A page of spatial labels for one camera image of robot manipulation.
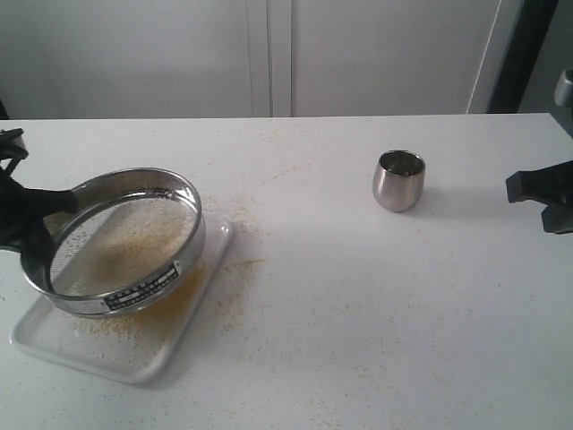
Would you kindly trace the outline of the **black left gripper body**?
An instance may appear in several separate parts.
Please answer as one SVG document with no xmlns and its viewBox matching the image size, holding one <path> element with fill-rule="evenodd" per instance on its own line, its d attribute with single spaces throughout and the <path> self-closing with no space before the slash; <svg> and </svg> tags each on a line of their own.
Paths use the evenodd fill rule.
<svg viewBox="0 0 573 430">
<path fill-rule="evenodd" d="M 14 180 L 12 172 L 22 158 L 1 157 L 6 159 L 1 168 L 1 246 L 44 246 L 45 191 Z"/>
</svg>

